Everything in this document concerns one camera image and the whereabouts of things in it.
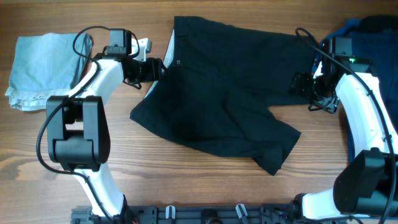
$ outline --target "black fabric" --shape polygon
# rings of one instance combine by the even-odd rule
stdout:
[[[174,59],[166,78],[130,118],[193,149],[252,157],[274,175],[300,132],[276,120],[267,107],[308,103],[287,91],[296,72],[310,72],[315,52],[293,35],[200,17],[175,17],[174,30]]]

